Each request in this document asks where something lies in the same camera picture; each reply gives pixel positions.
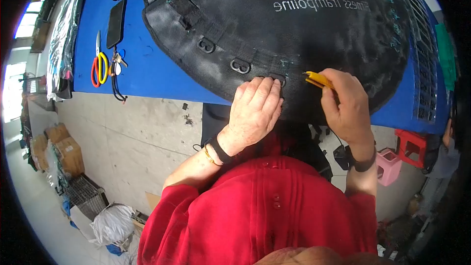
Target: red shirt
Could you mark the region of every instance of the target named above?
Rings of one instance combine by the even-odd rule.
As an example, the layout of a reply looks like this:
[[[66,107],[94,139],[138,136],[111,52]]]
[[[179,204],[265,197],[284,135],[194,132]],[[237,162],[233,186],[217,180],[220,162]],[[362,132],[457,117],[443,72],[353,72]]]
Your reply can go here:
[[[253,264],[286,247],[377,254],[375,198],[346,197],[311,166],[252,159],[202,193],[169,186],[145,224],[139,265]]]

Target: cable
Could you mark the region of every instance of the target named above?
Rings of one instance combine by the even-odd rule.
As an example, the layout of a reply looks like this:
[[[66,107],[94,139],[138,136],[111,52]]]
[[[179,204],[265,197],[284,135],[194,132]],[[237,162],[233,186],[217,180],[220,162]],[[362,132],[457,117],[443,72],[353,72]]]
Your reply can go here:
[[[335,135],[335,137],[339,140],[340,145],[343,146],[342,140],[340,140],[340,138],[338,137],[338,135],[335,134],[335,132],[333,132],[333,130],[332,130],[331,128],[329,128],[329,129],[330,129],[330,131],[332,131],[332,133]]]
[[[117,75],[116,75],[116,46],[113,47],[113,65],[111,67],[111,88],[113,89],[113,95],[117,100],[119,100],[122,103],[126,102],[126,99],[128,96],[122,96],[122,94],[119,92],[118,89],[118,80],[117,80]]]
[[[197,150],[197,149],[195,148],[195,146],[199,146],[199,147],[200,147],[200,150],[203,149],[203,148],[201,147],[201,145],[199,145],[199,144],[193,144],[193,149],[194,149],[195,151],[200,151],[200,150]]]

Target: blue tablecloth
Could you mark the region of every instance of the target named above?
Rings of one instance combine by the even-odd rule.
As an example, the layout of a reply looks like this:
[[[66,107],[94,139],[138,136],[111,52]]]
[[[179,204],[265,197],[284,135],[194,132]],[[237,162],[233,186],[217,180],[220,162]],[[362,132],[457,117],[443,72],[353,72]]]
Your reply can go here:
[[[110,81],[95,88],[90,75],[98,30],[101,30],[102,35],[102,51],[111,59],[112,50],[107,50],[105,44],[110,9],[116,3],[113,0],[85,0],[75,45],[74,91],[113,93]],[[129,65],[128,68],[122,67],[122,73],[118,76],[120,92],[123,95],[230,104],[197,84],[157,47],[142,20],[143,9],[143,0],[128,0],[124,38],[117,46],[118,50],[126,50],[124,59]],[[411,58],[395,95],[371,116],[371,123],[416,132],[443,133],[448,117],[449,97],[439,66],[438,70],[437,115],[434,123],[415,117],[415,77]]]
[[[75,43],[74,91],[113,93],[111,80],[99,88],[91,84],[91,65],[95,42],[101,30],[101,49],[111,60],[112,50],[106,49],[106,34],[113,0],[85,0]],[[187,101],[230,104],[204,89],[166,56],[152,40],[142,21],[143,0],[128,0],[124,16],[124,38],[117,49],[126,50],[127,68],[118,76],[123,95],[160,97]]]

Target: red stool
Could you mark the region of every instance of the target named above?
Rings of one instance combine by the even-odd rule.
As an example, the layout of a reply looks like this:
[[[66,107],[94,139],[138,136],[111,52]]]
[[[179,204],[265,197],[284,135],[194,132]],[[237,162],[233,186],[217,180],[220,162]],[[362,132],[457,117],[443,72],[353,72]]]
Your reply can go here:
[[[401,171],[402,160],[390,149],[386,148],[376,153],[378,165],[378,182],[382,186],[393,183]]]
[[[426,137],[423,137],[416,132],[400,129],[394,130],[394,134],[399,139],[398,149],[396,150],[399,158],[412,166],[423,168],[425,152],[427,149]],[[409,158],[412,153],[419,154],[419,159],[417,161]]]

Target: trampoline mat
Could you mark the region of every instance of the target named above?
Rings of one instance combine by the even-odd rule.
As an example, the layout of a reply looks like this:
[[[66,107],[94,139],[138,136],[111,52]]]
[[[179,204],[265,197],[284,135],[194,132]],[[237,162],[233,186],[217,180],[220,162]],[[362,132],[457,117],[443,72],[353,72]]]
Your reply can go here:
[[[232,101],[256,76],[283,82],[282,119],[325,124],[304,71],[356,76],[370,113],[402,80],[409,17],[402,0],[144,0],[156,44],[200,85]]]

